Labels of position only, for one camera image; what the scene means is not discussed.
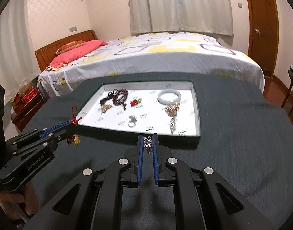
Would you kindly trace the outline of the person's left hand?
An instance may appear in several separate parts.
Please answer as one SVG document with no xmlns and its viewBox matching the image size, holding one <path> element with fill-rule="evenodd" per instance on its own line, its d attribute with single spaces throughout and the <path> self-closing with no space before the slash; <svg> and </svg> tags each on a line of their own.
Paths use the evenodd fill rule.
<svg viewBox="0 0 293 230">
<path fill-rule="evenodd" d="M 11 220 L 19 220 L 19 214 L 13 208 L 12 204 L 25 203 L 25 212 L 28 215 L 33 215 L 39 210 L 39 201 L 36 192 L 33 188 L 32 182 L 23 186 L 23 192 L 19 194 L 10 194 L 7 191 L 0 192 L 0 206 L 6 215 Z"/>
</svg>

